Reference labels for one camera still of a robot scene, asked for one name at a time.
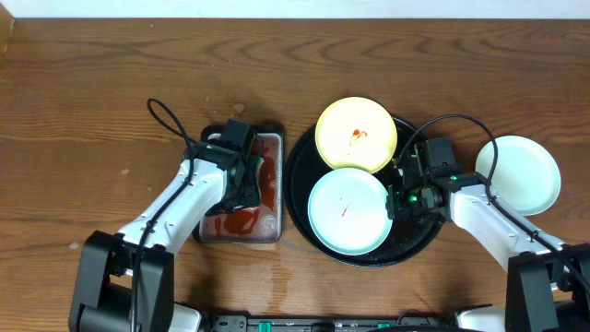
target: yellow plate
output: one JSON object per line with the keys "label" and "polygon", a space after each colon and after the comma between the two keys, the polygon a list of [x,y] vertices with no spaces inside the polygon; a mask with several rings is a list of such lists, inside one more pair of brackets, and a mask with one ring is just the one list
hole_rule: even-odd
{"label": "yellow plate", "polygon": [[328,106],[315,127],[315,145],[333,169],[353,167],[375,173],[393,158],[394,119],[383,106],[361,97]]}

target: white wall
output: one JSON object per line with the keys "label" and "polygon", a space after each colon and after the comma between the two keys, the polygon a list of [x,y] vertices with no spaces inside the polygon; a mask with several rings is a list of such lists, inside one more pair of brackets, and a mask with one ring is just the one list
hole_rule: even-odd
{"label": "white wall", "polygon": [[15,18],[590,18],[590,0],[0,0]]}

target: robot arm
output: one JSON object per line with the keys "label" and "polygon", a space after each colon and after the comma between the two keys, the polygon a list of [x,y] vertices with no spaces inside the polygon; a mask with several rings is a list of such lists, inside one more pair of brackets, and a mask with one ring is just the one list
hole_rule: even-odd
{"label": "robot arm", "polygon": [[257,172],[262,159],[251,156],[256,137],[246,123],[229,120],[219,140],[196,142],[194,159],[184,153],[168,187],[135,220],[110,235],[95,231],[86,240],[70,308],[70,331],[129,331],[131,290],[111,283],[131,275],[146,223],[169,200],[194,164],[191,182],[160,214],[140,261],[137,321],[141,331],[195,331],[200,314],[174,303],[174,258],[206,214],[233,213],[260,205]]}
{"label": "robot arm", "polygon": [[[139,244],[146,222],[183,183],[189,171],[189,162],[184,160],[176,177],[158,198],[139,217],[118,231],[123,235],[124,242]],[[210,161],[195,159],[193,163],[195,171],[191,182],[161,214],[147,238],[146,248],[159,245],[176,256],[198,222],[225,195],[227,172]]]}
{"label": "robot arm", "polygon": [[[497,196],[493,187],[491,192]],[[501,197],[497,196],[496,201],[529,230],[537,231],[544,240],[561,249],[564,241],[543,232],[528,219],[518,214]],[[462,187],[459,191],[451,193],[449,214],[451,221],[473,235],[506,272],[508,272],[508,260],[510,257],[525,252],[536,255],[549,252],[549,249],[536,241],[532,241],[530,236],[489,203],[486,197],[485,184]]]}

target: sauce stain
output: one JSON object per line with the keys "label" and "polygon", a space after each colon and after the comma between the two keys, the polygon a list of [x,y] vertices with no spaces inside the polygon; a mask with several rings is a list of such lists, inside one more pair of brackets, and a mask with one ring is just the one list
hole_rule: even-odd
{"label": "sauce stain", "polygon": [[288,285],[293,274],[287,268],[283,267],[280,261],[273,263],[271,273],[271,281],[273,282],[272,297],[267,303],[268,309],[262,312],[262,314],[285,314],[281,306],[289,297]]}
{"label": "sauce stain", "polygon": [[352,136],[350,137],[350,141],[348,142],[348,144],[350,146],[352,146],[357,140],[361,139],[362,137],[366,137],[366,136],[367,136],[367,132],[366,131],[355,129],[352,132]]}
{"label": "sauce stain", "polygon": [[[260,165],[260,172],[258,174],[258,185],[260,187],[260,197],[262,205],[270,208],[271,211],[275,210],[275,192],[272,183],[277,179],[275,173],[275,160],[268,156],[269,148],[265,147],[263,140],[263,154],[262,154],[262,165]],[[252,149],[252,155],[258,155],[258,145],[254,145]],[[237,211],[230,214],[223,221],[223,228],[231,234],[250,234],[254,230],[254,225],[259,219],[260,209],[255,209],[254,212],[248,209]],[[221,217],[215,219],[215,230],[218,236],[221,236]]]}
{"label": "sauce stain", "polygon": [[347,214],[347,210],[348,210],[348,207],[350,207],[350,204],[348,204],[347,208],[345,208],[344,212],[342,212],[342,218],[344,218],[344,215]]}
{"label": "sauce stain", "polygon": [[[223,227],[232,234],[250,234],[258,221],[259,214],[260,210],[255,210],[254,213],[248,210],[240,210],[228,215],[223,221]],[[215,219],[215,229],[218,231],[218,235],[221,235],[221,229],[218,230],[218,225],[221,225],[221,217]]]}

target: red sauce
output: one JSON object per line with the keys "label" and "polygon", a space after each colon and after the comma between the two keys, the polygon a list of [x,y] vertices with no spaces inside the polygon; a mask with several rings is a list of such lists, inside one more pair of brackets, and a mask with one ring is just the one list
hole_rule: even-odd
{"label": "red sauce", "polygon": [[348,142],[348,144],[352,146],[352,144],[354,144],[359,138],[366,136],[367,132],[365,132],[364,130],[355,129],[352,132],[352,136],[350,137],[350,141]]}
{"label": "red sauce", "polygon": [[[275,188],[271,186],[272,182],[277,179],[275,173],[275,161],[268,156],[269,148],[265,147],[263,141],[263,163],[260,166],[260,172],[258,177],[258,185],[260,186],[261,203],[267,206],[272,211],[275,210]],[[258,145],[256,144],[252,149],[252,154],[258,155]],[[258,221],[260,210],[256,209],[254,212],[251,210],[241,210],[230,214],[223,221],[223,227],[226,231],[232,234],[250,234],[254,225]],[[215,218],[215,231],[218,236],[221,236],[221,217]]]}
{"label": "red sauce", "polygon": [[350,207],[350,204],[348,204],[347,208],[345,208],[344,212],[342,212],[342,218],[344,218],[344,215],[347,214],[347,210],[348,210],[348,207]]}

